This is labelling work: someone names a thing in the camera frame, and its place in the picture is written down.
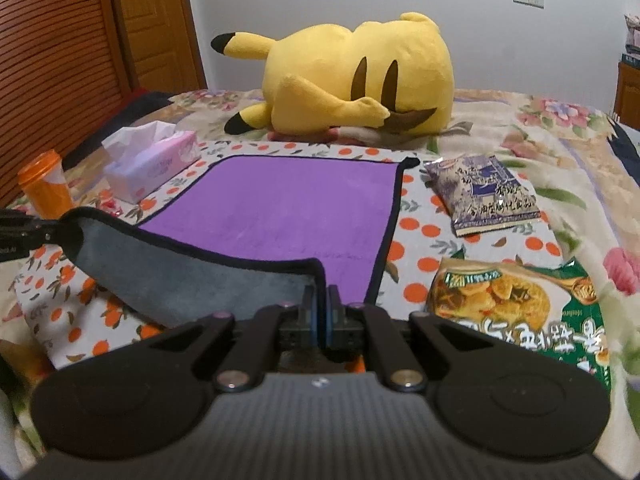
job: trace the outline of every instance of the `wooden louvered door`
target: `wooden louvered door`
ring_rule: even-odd
[[[0,206],[22,165],[66,155],[129,93],[111,0],[0,0]]]

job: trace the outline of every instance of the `orange bottle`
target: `orange bottle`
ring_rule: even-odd
[[[18,171],[18,184],[44,219],[58,219],[74,206],[55,150],[41,153]]]

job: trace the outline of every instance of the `pink tissue box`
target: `pink tissue box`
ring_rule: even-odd
[[[200,158],[195,132],[161,121],[121,128],[102,145],[113,159],[104,176],[114,196],[133,204]]]

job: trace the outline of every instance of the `gray ribbed surface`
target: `gray ribbed surface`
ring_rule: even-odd
[[[325,377],[318,388],[317,376],[269,375],[252,392],[219,397],[161,452],[114,463],[52,452],[25,480],[615,478],[587,456],[520,465],[480,455],[444,431],[421,397],[393,393],[374,374]]]

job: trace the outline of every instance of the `yellow plush toy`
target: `yellow plush toy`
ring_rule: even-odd
[[[221,34],[214,50],[266,59],[265,101],[229,119],[228,134],[272,126],[306,135],[333,126],[437,134],[449,122],[453,68],[440,29],[417,12],[400,20],[304,28],[276,41],[248,32]]]

